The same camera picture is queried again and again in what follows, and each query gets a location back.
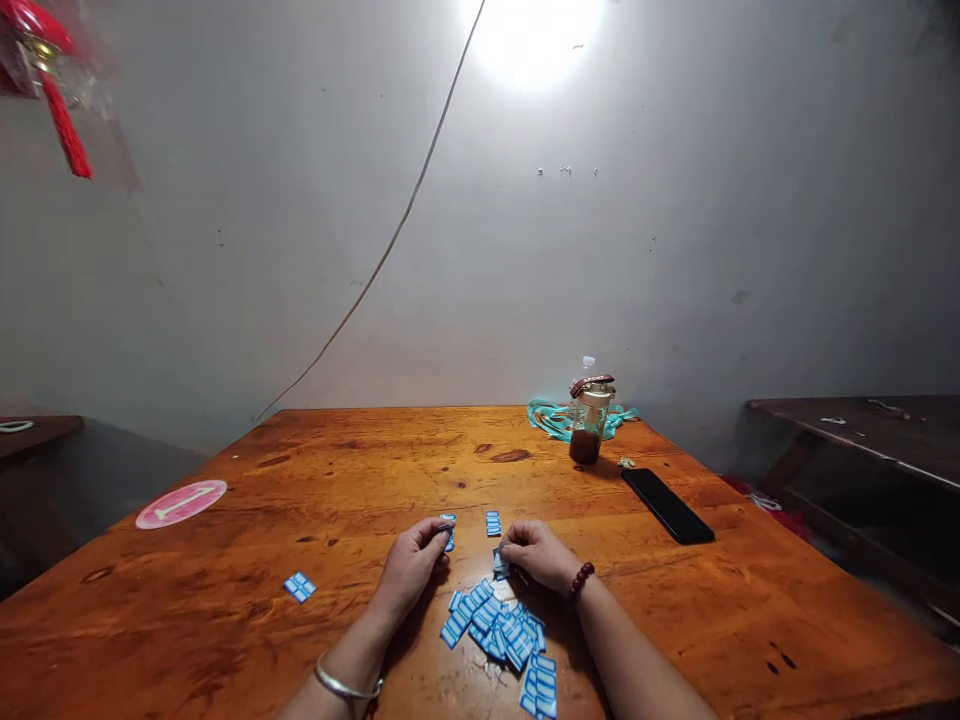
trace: red bead bracelet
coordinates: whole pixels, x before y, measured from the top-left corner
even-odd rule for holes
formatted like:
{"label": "red bead bracelet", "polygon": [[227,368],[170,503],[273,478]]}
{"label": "red bead bracelet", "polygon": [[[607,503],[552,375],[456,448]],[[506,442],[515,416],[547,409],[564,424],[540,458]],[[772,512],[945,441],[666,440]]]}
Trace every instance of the red bead bracelet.
{"label": "red bead bracelet", "polygon": [[570,599],[573,600],[577,593],[583,588],[583,584],[587,581],[587,578],[593,575],[596,572],[593,563],[584,563],[583,567],[580,568],[580,572],[577,573],[577,576],[573,579],[573,582],[570,583]]}

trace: round sticker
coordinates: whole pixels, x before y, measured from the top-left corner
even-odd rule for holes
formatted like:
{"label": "round sticker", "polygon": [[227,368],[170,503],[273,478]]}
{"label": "round sticker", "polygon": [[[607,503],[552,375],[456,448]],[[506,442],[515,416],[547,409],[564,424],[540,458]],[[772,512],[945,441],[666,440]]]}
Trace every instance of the round sticker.
{"label": "round sticker", "polygon": [[227,491],[223,480],[201,480],[154,500],[137,516],[137,527],[155,530],[175,525],[213,505]]}

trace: black phone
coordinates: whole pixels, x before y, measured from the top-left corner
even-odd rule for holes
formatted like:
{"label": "black phone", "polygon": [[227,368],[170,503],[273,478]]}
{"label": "black phone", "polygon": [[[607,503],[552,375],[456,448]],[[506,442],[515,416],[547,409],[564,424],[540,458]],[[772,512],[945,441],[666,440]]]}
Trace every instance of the black phone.
{"label": "black phone", "polygon": [[653,470],[624,469],[620,477],[681,545],[699,545],[717,539],[713,530],[697,517],[683,500],[674,495],[673,490],[664,485],[663,480],[658,478]]}

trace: hand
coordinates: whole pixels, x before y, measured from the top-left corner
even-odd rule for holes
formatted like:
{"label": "hand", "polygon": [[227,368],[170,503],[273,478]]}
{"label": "hand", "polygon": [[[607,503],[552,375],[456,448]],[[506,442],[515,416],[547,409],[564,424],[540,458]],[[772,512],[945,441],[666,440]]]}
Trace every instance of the hand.
{"label": "hand", "polygon": [[397,536],[383,564],[380,582],[370,599],[369,612],[378,615],[394,629],[417,604],[435,569],[449,565],[443,549],[450,539],[446,530],[437,532],[452,520],[427,518]]}
{"label": "hand", "polygon": [[519,565],[541,585],[561,595],[580,572],[583,563],[570,548],[540,520],[521,520],[507,530],[500,557],[511,565]]}

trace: pile of blue cards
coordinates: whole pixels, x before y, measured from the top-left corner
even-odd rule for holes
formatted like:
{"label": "pile of blue cards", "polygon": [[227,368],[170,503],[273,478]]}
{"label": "pile of blue cards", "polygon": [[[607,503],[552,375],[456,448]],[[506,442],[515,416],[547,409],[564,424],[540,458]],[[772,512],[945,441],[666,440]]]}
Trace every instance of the pile of blue cards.
{"label": "pile of blue cards", "polygon": [[[454,520],[456,521],[456,514],[452,513],[440,513],[440,517],[444,520]],[[453,552],[453,530],[450,531],[450,539],[447,540],[447,546],[443,549],[444,552]]]}
{"label": "pile of blue cards", "polygon": [[496,537],[500,532],[500,513],[490,510],[487,513],[487,537]]}
{"label": "pile of blue cards", "polygon": [[317,589],[312,582],[307,580],[307,576],[300,572],[293,577],[287,578],[283,586],[297,599],[297,602],[301,604],[313,595]]}
{"label": "pile of blue cards", "polygon": [[509,661],[517,672],[535,668],[527,671],[520,704],[536,718],[556,718],[556,663],[540,654],[547,649],[543,621],[522,602],[509,608],[487,578],[467,594],[454,592],[449,609],[440,630],[447,647],[453,650],[469,629],[470,637],[494,660]]}

